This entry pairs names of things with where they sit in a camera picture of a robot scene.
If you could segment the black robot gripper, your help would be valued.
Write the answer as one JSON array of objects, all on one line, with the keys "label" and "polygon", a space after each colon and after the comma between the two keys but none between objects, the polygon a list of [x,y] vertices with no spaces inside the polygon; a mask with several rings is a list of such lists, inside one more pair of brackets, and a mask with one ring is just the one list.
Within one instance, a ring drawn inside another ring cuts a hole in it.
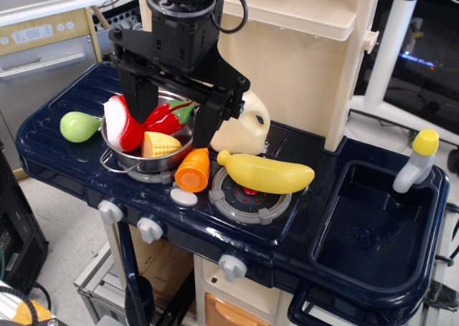
[{"label": "black robot gripper", "polygon": [[218,51],[220,34],[247,22],[245,0],[146,0],[151,30],[115,28],[112,61],[131,116],[143,124],[166,88],[200,104],[194,148],[207,148],[225,120],[238,117],[250,81]]}]

